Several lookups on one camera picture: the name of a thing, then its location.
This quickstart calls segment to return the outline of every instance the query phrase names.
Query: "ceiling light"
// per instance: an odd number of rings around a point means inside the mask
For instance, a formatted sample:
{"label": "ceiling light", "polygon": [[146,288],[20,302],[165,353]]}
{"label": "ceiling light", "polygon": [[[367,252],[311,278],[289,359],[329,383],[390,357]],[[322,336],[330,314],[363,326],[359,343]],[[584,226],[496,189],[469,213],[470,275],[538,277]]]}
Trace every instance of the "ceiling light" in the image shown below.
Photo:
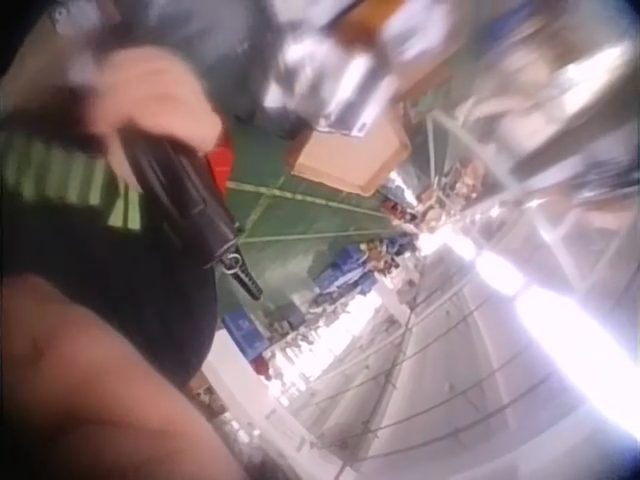
{"label": "ceiling light", "polygon": [[536,208],[538,205],[544,203],[547,199],[546,198],[536,198],[535,200],[531,200],[529,203],[527,203],[525,205],[526,208]]}
{"label": "ceiling light", "polygon": [[512,297],[524,287],[522,273],[493,252],[481,253],[476,259],[476,269],[485,282],[504,295]]}
{"label": "ceiling light", "polygon": [[454,232],[451,227],[443,227],[441,234],[444,235],[447,245],[465,260],[471,261],[477,256],[478,249],[475,244],[464,235]]}
{"label": "ceiling light", "polygon": [[444,245],[444,237],[443,235],[438,234],[437,231],[433,234],[423,233],[418,237],[416,245],[418,247],[418,251],[422,255],[431,255]]}
{"label": "ceiling light", "polygon": [[515,301],[522,322],[607,418],[640,440],[640,369],[573,300],[534,286]]}

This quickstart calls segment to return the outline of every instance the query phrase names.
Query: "white wall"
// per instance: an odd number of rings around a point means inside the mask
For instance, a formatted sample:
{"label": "white wall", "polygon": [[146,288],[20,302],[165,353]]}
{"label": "white wall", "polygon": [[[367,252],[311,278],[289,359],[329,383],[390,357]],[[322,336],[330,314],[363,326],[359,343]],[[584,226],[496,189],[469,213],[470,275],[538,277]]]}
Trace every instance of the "white wall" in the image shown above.
{"label": "white wall", "polygon": [[[274,456],[287,458],[303,479],[330,480],[338,474],[342,462],[313,447],[315,439],[269,394],[226,331],[216,333],[202,371],[236,421],[249,432],[260,430],[268,440],[265,447],[275,446]],[[340,478],[355,476],[347,469]]]}
{"label": "white wall", "polygon": [[610,471],[615,452],[634,448],[633,441],[583,406],[521,448],[451,480],[589,480]]}

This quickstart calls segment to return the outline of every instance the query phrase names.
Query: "person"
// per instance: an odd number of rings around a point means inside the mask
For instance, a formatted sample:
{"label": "person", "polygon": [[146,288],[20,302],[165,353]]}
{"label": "person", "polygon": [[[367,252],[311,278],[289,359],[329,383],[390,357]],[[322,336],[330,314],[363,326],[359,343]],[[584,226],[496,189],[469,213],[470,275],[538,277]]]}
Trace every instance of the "person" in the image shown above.
{"label": "person", "polygon": [[3,447],[39,478],[243,478],[176,388],[211,348],[215,281],[164,233],[117,137],[133,123],[205,153],[221,120],[189,65],[156,47],[112,53],[91,92],[104,160],[3,132]]}

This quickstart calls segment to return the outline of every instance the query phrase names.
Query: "blue object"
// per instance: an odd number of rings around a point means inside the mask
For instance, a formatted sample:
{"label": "blue object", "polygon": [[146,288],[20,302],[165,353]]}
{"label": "blue object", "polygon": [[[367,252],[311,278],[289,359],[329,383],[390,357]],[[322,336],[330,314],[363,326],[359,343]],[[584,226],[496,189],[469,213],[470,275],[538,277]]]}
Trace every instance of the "blue object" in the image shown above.
{"label": "blue object", "polygon": [[347,274],[358,269],[366,259],[366,252],[360,248],[360,245],[355,244],[340,250],[335,256],[333,263],[337,264],[341,271]]}
{"label": "blue object", "polygon": [[300,310],[300,308],[296,304],[293,304],[291,306],[291,311],[288,312],[287,315],[287,323],[289,324],[289,326],[291,326],[293,330],[297,330],[302,325],[304,325],[306,320],[307,318],[304,312],[302,312],[302,310]]}
{"label": "blue object", "polygon": [[534,13],[531,0],[521,0],[510,11],[489,24],[487,32],[487,48],[499,48],[513,33],[520,28]]}
{"label": "blue object", "polygon": [[358,293],[360,295],[368,295],[373,287],[378,283],[378,278],[375,273],[367,271],[358,280]]}
{"label": "blue object", "polygon": [[322,272],[318,278],[315,279],[314,283],[320,293],[333,292],[341,286],[357,280],[366,269],[365,264],[352,265],[350,270],[345,273],[338,266],[334,265]]}
{"label": "blue object", "polygon": [[245,310],[225,315],[222,324],[248,361],[269,348],[269,341]]}
{"label": "blue object", "polygon": [[402,255],[402,253],[411,249],[414,239],[409,234],[401,233],[384,239],[384,244],[391,255]]}

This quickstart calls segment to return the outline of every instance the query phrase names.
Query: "green striped fabric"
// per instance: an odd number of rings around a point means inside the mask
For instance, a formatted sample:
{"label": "green striped fabric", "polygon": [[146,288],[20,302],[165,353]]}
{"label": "green striped fabric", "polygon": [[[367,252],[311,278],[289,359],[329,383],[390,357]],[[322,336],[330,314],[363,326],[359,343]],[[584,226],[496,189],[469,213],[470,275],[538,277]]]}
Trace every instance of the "green striped fabric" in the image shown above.
{"label": "green striped fabric", "polygon": [[0,164],[3,188],[26,202],[98,208],[111,227],[141,229],[140,194],[117,181],[103,159],[0,132]]}

